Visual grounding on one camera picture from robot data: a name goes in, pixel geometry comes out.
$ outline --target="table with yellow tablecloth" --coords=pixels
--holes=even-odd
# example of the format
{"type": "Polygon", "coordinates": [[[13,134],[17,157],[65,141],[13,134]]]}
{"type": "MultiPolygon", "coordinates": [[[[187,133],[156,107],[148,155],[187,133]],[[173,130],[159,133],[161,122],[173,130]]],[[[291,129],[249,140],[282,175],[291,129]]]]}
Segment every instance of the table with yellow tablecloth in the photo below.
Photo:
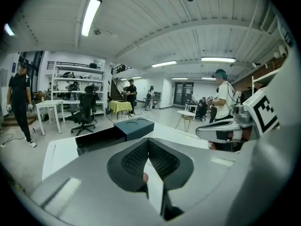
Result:
{"type": "Polygon", "coordinates": [[[110,101],[110,109],[112,110],[112,114],[115,113],[118,119],[119,111],[132,111],[132,106],[130,102],[120,102],[120,101],[110,101]]]}

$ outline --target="white corrugated ceiling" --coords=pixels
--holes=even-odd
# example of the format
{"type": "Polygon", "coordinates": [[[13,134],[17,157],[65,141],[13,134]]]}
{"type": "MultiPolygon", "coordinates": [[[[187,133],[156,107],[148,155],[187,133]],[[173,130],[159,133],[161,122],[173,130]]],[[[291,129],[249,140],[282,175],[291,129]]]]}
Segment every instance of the white corrugated ceiling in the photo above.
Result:
{"type": "Polygon", "coordinates": [[[0,48],[5,53],[76,51],[148,71],[151,64],[176,60],[179,65],[154,71],[206,75],[222,67],[236,78],[251,62],[270,59],[281,42],[275,16],[265,19],[268,0],[102,1],[89,36],[83,37],[89,0],[26,0],[10,22],[16,35],[4,36],[0,48]],[[204,64],[203,56],[235,57],[237,63],[204,64]]]}

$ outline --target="black box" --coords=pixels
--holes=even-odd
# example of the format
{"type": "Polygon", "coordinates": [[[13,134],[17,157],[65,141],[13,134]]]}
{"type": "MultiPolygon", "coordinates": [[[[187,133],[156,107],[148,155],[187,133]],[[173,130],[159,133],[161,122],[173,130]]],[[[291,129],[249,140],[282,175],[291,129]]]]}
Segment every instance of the black box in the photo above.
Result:
{"type": "Polygon", "coordinates": [[[115,123],[114,127],[106,130],[76,137],[78,155],[142,138],[154,130],[154,125],[154,122],[138,117],[115,123]]]}
{"type": "Polygon", "coordinates": [[[154,122],[138,117],[132,120],[115,123],[114,127],[119,128],[126,135],[126,141],[130,141],[151,133],[154,130],[154,125],[154,122]]]}

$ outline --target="floor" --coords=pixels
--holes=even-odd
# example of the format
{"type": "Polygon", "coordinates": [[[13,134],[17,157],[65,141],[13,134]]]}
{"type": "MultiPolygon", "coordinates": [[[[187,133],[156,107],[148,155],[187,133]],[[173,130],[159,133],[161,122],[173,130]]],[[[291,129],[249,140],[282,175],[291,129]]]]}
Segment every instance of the floor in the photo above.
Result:
{"type": "MultiPolygon", "coordinates": [[[[165,109],[145,111],[143,104],[139,102],[137,107],[135,107],[136,117],[150,119],[172,128],[177,125],[180,119],[180,114],[177,112],[179,110],[182,109],[169,107],[165,109]]],[[[130,120],[132,118],[128,118],[128,116],[124,113],[123,115],[120,114],[118,119],[115,114],[113,114],[113,116],[107,115],[106,117],[99,115],[96,119],[98,123],[95,125],[96,129],[92,129],[93,131],[108,129],[113,127],[113,124],[116,122],[130,120]]],[[[200,121],[199,119],[195,119],[195,121],[191,120],[188,132],[195,134],[197,127],[208,123],[209,117],[206,121],[200,121]]],[[[19,127],[6,128],[4,134],[1,135],[0,144],[9,139],[9,134],[13,134],[13,138],[20,139],[12,140],[11,142],[6,143],[4,147],[0,148],[0,161],[13,178],[21,184],[27,194],[31,194],[34,188],[41,182],[43,162],[48,143],[52,140],[75,136],[75,134],[72,134],[70,130],[71,128],[77,127],[77,124],[66,120],[65,124],[61,121],[60,125],[62,134],[58,133],[56,124],[53,123],[50,125],[49,121],[44,122],[43,127],[46,135],[42,136],[39,122],[35,121],[30,126],[30,130],[32,131],[32,140],[38,144],[35,148],[27,146],[27,143],[24,140],[24,135],[19,127]]],[[[183,120],[181,120],[177,129],[184,131],[183,120]]]]}

